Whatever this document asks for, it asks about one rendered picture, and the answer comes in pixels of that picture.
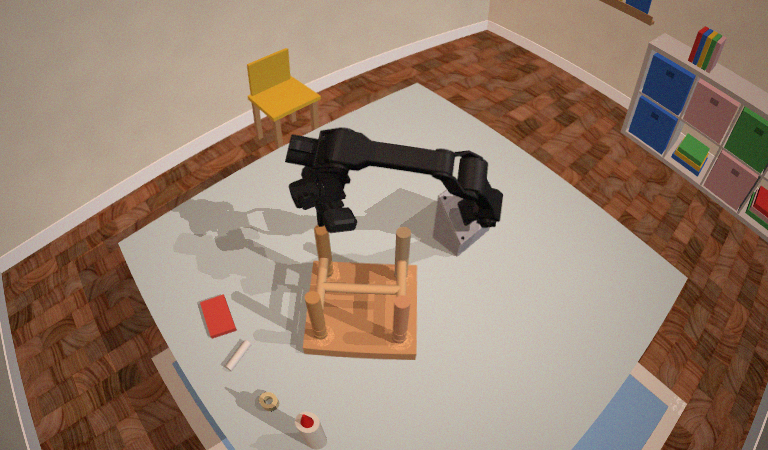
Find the tan roll of masking tape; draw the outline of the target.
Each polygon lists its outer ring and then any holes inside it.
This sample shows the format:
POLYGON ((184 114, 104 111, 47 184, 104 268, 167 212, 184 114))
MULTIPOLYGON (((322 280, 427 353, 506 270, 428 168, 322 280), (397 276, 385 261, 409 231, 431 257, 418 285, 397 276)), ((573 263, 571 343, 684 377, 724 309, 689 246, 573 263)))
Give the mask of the tan roll of masking tape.
POLYGON ((265 392, 260 395, 259 402, 261 406, 267 410, 267 411, 274 411, 279 407, 279 400, 277 399, 276 395, 271 392, 265 392), (266 400, 272 399, 273 402, 271 404, 266 404, 266 400))

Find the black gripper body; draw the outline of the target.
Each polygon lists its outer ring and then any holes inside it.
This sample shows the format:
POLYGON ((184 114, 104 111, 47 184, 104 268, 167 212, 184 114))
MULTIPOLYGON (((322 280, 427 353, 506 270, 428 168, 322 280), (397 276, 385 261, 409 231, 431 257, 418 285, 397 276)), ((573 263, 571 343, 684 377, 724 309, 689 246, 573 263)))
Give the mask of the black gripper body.
MULTIPOLYGON (((305 166, 302 169, 302 178, 311 177, 315 169, 305 166)), ((322 204, 324 210, 322 219, 323 224, 329 233, 353 231, 356 228, 357 220, 349 207, 344 207, 341 199, 346 198, 344 192, 345 184, 350 184, 348 174, 342 178, 330 177, 324 173, 318 172, 318 181, 321 180, 325 186, 325 203, 322 204)))

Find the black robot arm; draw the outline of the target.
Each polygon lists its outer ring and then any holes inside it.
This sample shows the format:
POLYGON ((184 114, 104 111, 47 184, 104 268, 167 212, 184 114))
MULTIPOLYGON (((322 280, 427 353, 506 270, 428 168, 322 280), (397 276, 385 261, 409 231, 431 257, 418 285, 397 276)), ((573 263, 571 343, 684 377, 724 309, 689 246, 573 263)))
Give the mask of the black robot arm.
MULTIPOLYGON (((463 198, 458 207, 465 226, 476 219, 482 228, 496 227, 496 222, 500 221, 503 194, 492 188, 488 180, 485 187, 488 162, 472 151, 430 150, 376 142, 349 128, 321 130, 319 139, 291 136, 287 163, 312 167, 321 173, 333 173, 326 175, 334 178, 345 177, 349 170, 359 171, 368 166, 432 175, 441 180, 450 194, 463 198), (463 156, 460 156, 456 179, 453 169, 455 157, 459 155, 463 156)), ((325 203, 325 186, 321 180, 318 181, 316 170, 311 177, 289 184, 297 208, 307 210, 315 207, 316 201, 318 204, 325 203)))

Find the orange-brown wooden stool seat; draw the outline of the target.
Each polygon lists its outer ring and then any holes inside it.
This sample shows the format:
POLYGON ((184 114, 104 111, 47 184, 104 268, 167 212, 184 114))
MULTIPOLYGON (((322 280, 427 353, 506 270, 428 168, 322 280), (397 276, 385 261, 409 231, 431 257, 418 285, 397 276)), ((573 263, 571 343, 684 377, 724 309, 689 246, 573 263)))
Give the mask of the orange-brown wooden stool seat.
MULTIPOLYGON (((395 264, 332 262, 327 282, 397 285, 395 264)), ((395 343, 393 335, 396 295, 325 292, 324 319, 328 336, 314 336, 308 310, 304 354, 415 360, 417 349, 417 265, 408 265, 406 296, 410 298, 407 339, 395 343)))

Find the tan wooden stool legs with crossbar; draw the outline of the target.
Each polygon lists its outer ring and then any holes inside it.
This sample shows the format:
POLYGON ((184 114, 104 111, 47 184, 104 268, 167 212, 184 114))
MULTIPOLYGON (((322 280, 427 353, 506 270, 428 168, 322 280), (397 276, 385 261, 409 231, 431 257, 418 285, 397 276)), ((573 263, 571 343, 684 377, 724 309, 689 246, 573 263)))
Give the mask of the tan wooden stool legs with crossbar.
POLYGON ((388 294, 396 295, 394 300, 392 339, 396 343, 405 342, 410 311, 410 298, 406 296, 406 273, 408 275, 411 238, 410 229, 400 227, 396 231, 394 276, 397 279, 397 285, 326 282, 327 278, 331 277, 334 272, 329 232, 327 232, 325 226, 319 227, 317 225, 314 228, 314 233, 319 259, 316 291, 309 291, 305 294, 305 302, 314 336, 317 339, 324 339, 328 335, 323 314, 325 292, 388 294))

